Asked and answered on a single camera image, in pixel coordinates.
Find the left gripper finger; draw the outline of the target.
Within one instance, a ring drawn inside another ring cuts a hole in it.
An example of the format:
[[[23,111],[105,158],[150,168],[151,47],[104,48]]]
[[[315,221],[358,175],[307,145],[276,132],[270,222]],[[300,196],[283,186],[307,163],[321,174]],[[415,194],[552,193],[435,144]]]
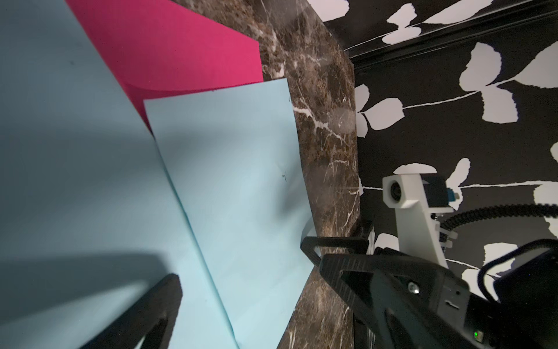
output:
[[[169,274],[84,348],[168,348],[183,298],[180,278]]]

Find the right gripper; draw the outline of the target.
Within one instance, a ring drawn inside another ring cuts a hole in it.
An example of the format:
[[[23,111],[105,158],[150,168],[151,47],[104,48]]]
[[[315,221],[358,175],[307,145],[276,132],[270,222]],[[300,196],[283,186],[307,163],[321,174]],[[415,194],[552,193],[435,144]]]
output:
[[[300,247],[319,267],[326,283],[375,334],[379,348],[392,347],[388,275],[447,323],[452,333],[459,333],[477,348],[501,347],[493,306],[447,268],[391,248],[377,247],[375,255],[362,255],[369,248],[367,238],[306,236]],[[327,254],[321,259],[317,251],[322,247],[355,254]]]

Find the light blue paper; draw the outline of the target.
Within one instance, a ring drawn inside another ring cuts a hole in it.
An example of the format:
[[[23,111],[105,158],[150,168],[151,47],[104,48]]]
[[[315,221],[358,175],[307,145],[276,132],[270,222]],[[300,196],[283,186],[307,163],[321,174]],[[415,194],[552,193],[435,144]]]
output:
[[[155,141],[64,1],[1,3],[1,347],[80,348],[164,276],[234,348]]]
[[[148,100],[148,119],[240,348],[276,348],[314,228],[285,79]]]

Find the small magenta paper sheet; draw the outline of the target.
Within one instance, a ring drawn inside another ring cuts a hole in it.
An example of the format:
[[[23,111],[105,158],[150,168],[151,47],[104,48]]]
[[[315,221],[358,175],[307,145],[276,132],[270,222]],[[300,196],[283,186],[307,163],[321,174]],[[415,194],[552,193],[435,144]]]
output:
[[[263,82],[256,40],[173,1],[69,1],[122,90],[145,100]]]

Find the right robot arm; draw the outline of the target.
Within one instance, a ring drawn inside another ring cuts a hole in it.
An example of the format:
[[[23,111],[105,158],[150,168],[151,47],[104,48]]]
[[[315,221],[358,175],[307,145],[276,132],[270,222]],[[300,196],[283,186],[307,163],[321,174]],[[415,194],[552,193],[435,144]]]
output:
[[[540,239],[484,265],[479,295],[403,250],[369,255],[364,238],[311,237],[302,251],[380,348],[556,348],[557,241]]]

